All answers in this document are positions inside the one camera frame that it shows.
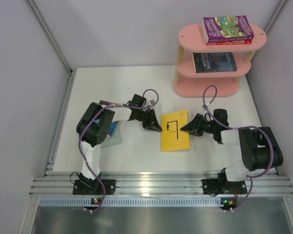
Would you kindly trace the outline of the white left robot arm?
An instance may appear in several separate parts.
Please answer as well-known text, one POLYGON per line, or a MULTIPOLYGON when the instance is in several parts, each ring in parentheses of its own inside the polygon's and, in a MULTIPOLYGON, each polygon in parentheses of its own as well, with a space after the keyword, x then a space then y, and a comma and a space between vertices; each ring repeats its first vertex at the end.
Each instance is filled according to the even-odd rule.
POLYGON ((153 109, 158 101, 159 98, 147 101, 144 96, 135 94, 126 104, 93 102, 88 106, 76 127, 79 135, 78 148, 83 157, 80 178, 86 179, 85 190, 94 194, 101 187, 98 180, 101 174, 100 149, 112 123, 136 120, 142 123, 145 130, 162 131, 153 109))

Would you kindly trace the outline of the purple 117-Storey Treehouse book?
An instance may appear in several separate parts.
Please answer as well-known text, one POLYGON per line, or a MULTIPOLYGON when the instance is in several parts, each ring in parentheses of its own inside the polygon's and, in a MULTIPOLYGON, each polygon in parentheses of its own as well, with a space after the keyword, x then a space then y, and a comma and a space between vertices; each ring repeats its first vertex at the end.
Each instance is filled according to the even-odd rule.
POLYGON ((201 26, 206 43, 252 40, 254 37, 247 16, 204 17, 201 26))

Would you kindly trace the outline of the dark blue Nineteen Eighty-Four book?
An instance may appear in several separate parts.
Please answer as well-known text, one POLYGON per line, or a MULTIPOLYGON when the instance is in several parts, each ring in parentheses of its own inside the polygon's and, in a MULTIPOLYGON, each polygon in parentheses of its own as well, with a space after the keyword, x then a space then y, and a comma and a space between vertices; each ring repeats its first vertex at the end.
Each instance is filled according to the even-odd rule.
POLYGON ((235 72, 237 66, 232 52, 192 53, 196 73, 235 72))

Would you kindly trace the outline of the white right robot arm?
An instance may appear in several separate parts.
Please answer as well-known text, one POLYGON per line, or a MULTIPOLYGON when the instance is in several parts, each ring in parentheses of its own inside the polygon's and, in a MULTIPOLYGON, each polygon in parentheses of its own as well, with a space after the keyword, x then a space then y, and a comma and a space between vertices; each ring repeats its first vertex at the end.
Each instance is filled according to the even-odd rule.
POLYGON ((181 128, 181 131, 201 137, 204 133, 213 135, 219 144, 237 145, 240 147, 241 159, 222 170, 225 177, 218 180, 218 188, 223 193, 230 193, 236 182, 244 180, 250 172, 263 169, 260 177, 271 168, 283 164, 281 149, 270 127, 231 128, 228 113, 225 109, 215 109, 213 115, 197 114, 195 118, 181 128))

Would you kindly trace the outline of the red 13-Storey Treehouse book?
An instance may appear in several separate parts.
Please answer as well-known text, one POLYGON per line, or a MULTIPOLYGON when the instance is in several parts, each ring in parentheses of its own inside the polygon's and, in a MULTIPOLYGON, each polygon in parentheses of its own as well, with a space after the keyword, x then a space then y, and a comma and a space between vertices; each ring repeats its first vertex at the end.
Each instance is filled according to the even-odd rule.
POLYGON ((251 44, 252 40, 237 40, 237 41, 220 41, 220 42, 208 42, 206 45, 244 45, 251 44))

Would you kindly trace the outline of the yellow hangman book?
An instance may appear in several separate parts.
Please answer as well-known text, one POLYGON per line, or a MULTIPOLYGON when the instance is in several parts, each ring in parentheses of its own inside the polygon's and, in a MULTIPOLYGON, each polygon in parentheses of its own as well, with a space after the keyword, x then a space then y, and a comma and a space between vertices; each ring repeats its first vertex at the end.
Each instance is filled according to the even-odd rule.
POLYGON ((188 110, 161 116, 161 151, 171 152, 190 148, 189 133, 181 131, 188 124, 188 110))

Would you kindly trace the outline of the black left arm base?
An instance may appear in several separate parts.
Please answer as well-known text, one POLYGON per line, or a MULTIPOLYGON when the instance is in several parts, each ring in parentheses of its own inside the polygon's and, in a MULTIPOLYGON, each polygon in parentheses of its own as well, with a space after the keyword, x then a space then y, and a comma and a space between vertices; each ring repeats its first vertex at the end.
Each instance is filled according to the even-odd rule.
MULTIPOLYGON (((116 190, 116 180, 102 179, 106 195, 113 195, 116 190)), ((103 195, 104 188, 98 179, 89 179, 82 173, 73 172, 70 175, 70 182, 73 184, 73 195, 103 195)))

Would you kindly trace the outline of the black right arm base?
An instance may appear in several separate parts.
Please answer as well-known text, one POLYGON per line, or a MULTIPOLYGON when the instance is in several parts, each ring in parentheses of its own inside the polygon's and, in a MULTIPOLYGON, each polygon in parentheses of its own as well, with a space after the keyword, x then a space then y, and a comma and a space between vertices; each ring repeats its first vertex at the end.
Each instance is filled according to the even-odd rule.
POLYGON ((225 169, 217 174, 217 178, 202 180, 203 194, 210 196, 217 195, 246 195, 247 187, 245 181, 231 182, 227 180, 225 169))

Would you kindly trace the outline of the blue Jane Eyre book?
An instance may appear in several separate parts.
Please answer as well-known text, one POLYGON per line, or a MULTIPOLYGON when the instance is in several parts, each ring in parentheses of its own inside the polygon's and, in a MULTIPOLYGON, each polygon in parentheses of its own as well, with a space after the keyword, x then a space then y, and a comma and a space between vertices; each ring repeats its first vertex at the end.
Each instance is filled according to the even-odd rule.
MULTIPOLYGON (((108 101, 105 101, 105 100, 100 100, 99 104, 102 105, 102 106, 108 106, 108 105, 112 105, 114 103, 111 103, 111 102, 108 102, 108 101)), ((107 134, 108 138, 112 137, 112 135, 113 135, 113 133, 114 133, 114 131, 116 129, 117 124, 118 124, 117 121, 114 121, 114 122, 111 123, 109 131, 108 131, 108 134, 107 134)))

